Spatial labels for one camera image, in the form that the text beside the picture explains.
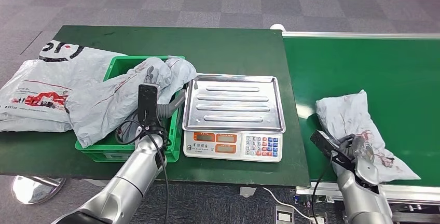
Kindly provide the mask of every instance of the crumpled plastic bag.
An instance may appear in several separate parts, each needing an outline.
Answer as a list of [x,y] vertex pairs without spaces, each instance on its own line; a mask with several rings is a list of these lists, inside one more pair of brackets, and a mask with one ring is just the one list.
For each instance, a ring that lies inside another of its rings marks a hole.
[[157,100],[157,104],[163,105],[168,104],[171,97],[182,89],[184,84],[197,76],[194,66],[182,58],[169,56],[165,64],[171,70],[171,84],[161,91]]
[[[316,107],[321,126],[333,138],[356,134],[371,143],[380,182],[420,179],[402,160],[385,149],[385,142],[368,113],[367,93],[364,90],[357,94],[323,98],[317,101]],[[333,169],[338,176],[344,171],[336,163],[333,163]]]
[[50,41],[38,60],[23,62],[0,89],[0,131],[71,130],[64,107],[67,96],[101,82],[110,61],[119,55],[123,54]]
[[162,90],[171,83],[171,70],[151,57],[124,75],[70,93],[66,108],[83,148],[103,139],[137,109],[142,83],[157,84]]

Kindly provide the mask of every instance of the table leg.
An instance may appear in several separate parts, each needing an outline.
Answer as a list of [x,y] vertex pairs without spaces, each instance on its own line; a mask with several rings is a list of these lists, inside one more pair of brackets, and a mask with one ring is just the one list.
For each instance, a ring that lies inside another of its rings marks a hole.
[[16,176],[12,183],[12,196],[22,204],[38,204],[60,191],[66,178]]
[[245,198],[248,198],[248,197],[254,195],[255,190],[257,190],[257,188],[240,187],[240,195],[245,197]]

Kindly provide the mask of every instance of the digital scale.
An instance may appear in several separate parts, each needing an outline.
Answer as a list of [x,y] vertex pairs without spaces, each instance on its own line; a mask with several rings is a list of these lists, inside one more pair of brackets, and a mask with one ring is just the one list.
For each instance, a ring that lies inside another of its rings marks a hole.
[[187,157],[279,162],[285,122],[273,76],[198,74],[182,128]]

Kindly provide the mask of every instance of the green basket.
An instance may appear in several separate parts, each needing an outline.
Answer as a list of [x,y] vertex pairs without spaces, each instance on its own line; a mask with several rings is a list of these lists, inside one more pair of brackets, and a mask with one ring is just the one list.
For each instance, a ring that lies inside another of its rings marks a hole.
[[[162,60],[168,58],[168,56],[165,55],[154,57],[158,57]],[[104,81],[125,74],[129,69],[134,68],[147,58],[149,57],[114,57],[110,62],[107,73],[105,73]],[[179,158],[180,144],[182,140],[182,128],[179,127],[182,125],[182,112],[183,106],[179,107],[179,109],[173,113],[171,119],[162,121],[162,124],[168,129],[168,138],[170,140],[170,144],[165,151],[165,156],[169,163],[174,163]],[[81,144],[77,140],[75,148],[89,156],[95,162],[125,162],[134,151],[134,143],[130,145],[119,144],[116,142],[115,131],[113,131],[101,141],[85,149],[81,147]]]

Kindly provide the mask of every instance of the package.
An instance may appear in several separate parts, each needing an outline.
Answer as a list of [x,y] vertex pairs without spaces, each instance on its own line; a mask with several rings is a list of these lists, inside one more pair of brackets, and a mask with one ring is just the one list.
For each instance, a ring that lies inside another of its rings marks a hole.
[[69,123],[23,117],[9,117],[0,120],[0,132],[66,132],[72,126]]
[[156,84],[159,90],[165,88],[171,83],[170,68],[151,57],[124,75],[71,92],[66,108],[83,148],[103,139],[137,109],[142,83]]
[[[316,103],[322,128],[335,139],[350,134],[361,135],[369,142],[374,152],[374,165],[379,171],[379,181],[397,179],[420,179],[402,160],[385,149],[385,142],[368,113],[367,93],[341,97],[323,98]],[[337,175],[343,168],[333,163]]]
[[[0,130],[64,130],[60,123],[69,124],[64,105],[70,92],[101,82],[110,61],[119,55],[123,54],[52,40],[38,60],[25,61],[0,89]],[[20,126],[20,118],[44,121],[27,129]],[[49,127],[48,121],[56,123]]]
[[159,99],[157,100],[157,104],[163,105],[168,104],[171,97],[182,89],[184,84],[197,76],[194,66],[182,58],[169,56],[165,64],[171,70],[171,84],[161,90]]

